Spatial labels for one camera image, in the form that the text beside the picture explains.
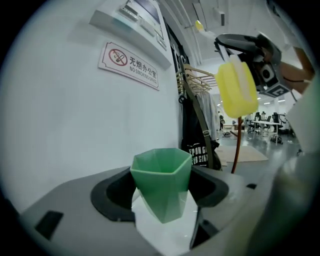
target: camera lens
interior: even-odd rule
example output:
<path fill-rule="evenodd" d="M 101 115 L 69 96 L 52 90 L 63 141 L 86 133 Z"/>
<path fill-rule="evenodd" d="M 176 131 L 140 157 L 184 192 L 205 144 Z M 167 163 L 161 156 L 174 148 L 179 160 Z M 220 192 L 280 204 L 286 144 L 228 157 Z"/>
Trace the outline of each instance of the camera lens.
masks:
<path fill-rule="evenodd" d="M 264 78 L 268 79 L 270 77 L 270 72 L 265 69 L 264 71 L 262 71 L 262 75 L 263 75 Z"/>

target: green cup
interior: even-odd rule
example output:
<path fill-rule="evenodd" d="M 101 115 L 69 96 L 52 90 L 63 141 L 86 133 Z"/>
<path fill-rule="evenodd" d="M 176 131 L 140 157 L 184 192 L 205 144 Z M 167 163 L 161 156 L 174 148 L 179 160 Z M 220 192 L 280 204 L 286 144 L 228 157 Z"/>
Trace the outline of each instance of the green cup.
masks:
<path fill-rule="evenodd" d="M 134 156 L 130 171 L 136 187 L 161 223 L 182 216 L 191 165 L 191 154 L 178 148 L 152 149 Z"/>

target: red prohibition circle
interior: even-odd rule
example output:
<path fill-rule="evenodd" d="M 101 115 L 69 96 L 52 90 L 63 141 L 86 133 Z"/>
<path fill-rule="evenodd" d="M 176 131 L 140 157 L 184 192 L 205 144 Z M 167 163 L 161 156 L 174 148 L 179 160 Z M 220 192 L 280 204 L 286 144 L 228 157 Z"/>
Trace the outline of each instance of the red prohibition circle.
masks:
<path fill-rule="evenodd" d="M 109 58 L 114 64 L 116 64 L 118 66 L 125 66 L 128 63 L 127 56 L 119 49 L 111 49 L 109 51 Z"/>

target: ceiling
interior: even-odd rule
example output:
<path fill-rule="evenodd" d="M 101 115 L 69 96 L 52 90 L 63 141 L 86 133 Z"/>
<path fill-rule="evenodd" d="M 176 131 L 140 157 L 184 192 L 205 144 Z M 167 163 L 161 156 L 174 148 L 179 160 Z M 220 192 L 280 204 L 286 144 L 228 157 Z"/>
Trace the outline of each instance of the ceiling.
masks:
<path fill-rule="evenodd" d="M 180 0 L 191 24 L 200 20 L 207 31 L 220 34 L 243 34 L 257 36 L 259 32 L 267 35 L 282 51 L 285 38 L 267 10 L 265 0 Z M 224 26 L 218 19 L 217 11 L 224 13 Z M 217 58 L 213 41 L 194 30 L 203 61 Z"/>

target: floor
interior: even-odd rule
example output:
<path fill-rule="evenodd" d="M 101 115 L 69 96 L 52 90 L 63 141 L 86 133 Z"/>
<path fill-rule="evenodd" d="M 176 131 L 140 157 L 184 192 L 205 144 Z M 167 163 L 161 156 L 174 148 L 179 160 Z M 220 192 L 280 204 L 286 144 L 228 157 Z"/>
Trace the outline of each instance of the floor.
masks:
<path fill-rule="evenodd" d="M 252 146 L 256 150 L 264 154 L 268 160 L 266 161 L 255 161 L 255 162 L 239 162 L 236 165 L 235 174 L 245 178 L 248 184 L 257 184 L 266 172 L 276 172 L 278 168 L 287 160 L 297 155 L 300 149 L 297 138 L 293 138 L 290 135 L 281 135 L 283 144 L 277 144 L 269 141 L 268 137 L 261 138 L 261 135 L 255 134 L 254 132 L 241 133 L 241 145 Z M 237 137 L 223 137 L 223 132 L 218 132 L 217 141 L 223 146 L 236 146 Z M 224 172 L 231 173 L 233 163 L 228 162 L 228 166 L 223 166 Z"/>

